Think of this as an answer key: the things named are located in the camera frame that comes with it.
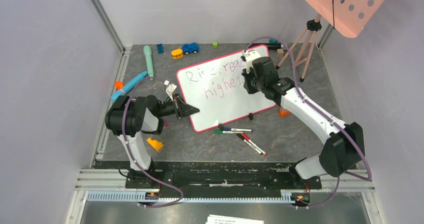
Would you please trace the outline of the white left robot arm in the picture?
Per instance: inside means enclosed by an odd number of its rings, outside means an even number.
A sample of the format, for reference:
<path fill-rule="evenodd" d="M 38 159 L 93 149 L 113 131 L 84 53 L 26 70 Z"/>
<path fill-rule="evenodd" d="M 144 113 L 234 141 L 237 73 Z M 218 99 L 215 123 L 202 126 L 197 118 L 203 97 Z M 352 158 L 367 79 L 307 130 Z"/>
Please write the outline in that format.
<path fill-rule="evenodd" d="M 143 134 L 160 135 L 165 127 L 165 117 L 178 119 L 197 114 L 200 109 L 186 103 L 180 94 L 165 101 L 154 95 L 119 96 L 105 115 L 105 126 L 122 143 L 130 161 L 127 182 L 130 186 L 151 188 L 160 184 L 152 157 L 146 150 Z"/>

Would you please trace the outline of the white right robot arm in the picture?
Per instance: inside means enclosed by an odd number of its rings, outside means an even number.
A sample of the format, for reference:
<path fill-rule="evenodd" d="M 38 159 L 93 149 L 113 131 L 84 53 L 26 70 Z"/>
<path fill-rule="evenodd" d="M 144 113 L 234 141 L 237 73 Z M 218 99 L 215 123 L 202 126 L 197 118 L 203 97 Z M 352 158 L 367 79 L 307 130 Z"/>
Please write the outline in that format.
<path fill-rule="evenodd" d="M 246 64 L 241 75 L 248 94 L 258 92 L 279 107 L 288 110 L 307 125 L 323 143 L 320 154 L 307 157 L 289 173 L 289 183 L 302 188 L 315 176 L 339 177 L 365 156 L 362 127 L 332 116 L 317 105 L 289 77 L 280 77 L 268 56 L 242 56 Z"/>

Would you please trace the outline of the pink framed whiteboard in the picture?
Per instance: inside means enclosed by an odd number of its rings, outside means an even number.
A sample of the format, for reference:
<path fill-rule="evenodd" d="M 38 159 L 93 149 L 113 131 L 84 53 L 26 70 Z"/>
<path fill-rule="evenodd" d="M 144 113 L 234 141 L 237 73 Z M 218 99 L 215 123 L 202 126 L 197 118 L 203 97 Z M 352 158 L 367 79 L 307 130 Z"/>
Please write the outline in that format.
<path fill-rule="evenodd" d="M 190 115 L 195 132 L 203 132 L 275 106 L 261 92 L 248 94 L 242 52 L 233 52 L 179 69 L 176 78 L 184 101 L 199 109 Z"/>

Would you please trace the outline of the purple marker cap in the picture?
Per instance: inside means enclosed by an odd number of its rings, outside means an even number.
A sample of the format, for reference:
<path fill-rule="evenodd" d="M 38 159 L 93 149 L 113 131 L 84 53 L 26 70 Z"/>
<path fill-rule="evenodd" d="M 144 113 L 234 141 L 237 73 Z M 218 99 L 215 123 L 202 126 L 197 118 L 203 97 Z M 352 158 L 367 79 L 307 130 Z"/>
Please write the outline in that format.
<path fill-rule="evenodd" d="M 168 122 L 167 122 L 167 120 L 166 119 L 162 119 L 163 120 L 163 125 L 165 126 L 165 127 L 168 127 L 169 126 L 169 124 L 168 124 Z"/>

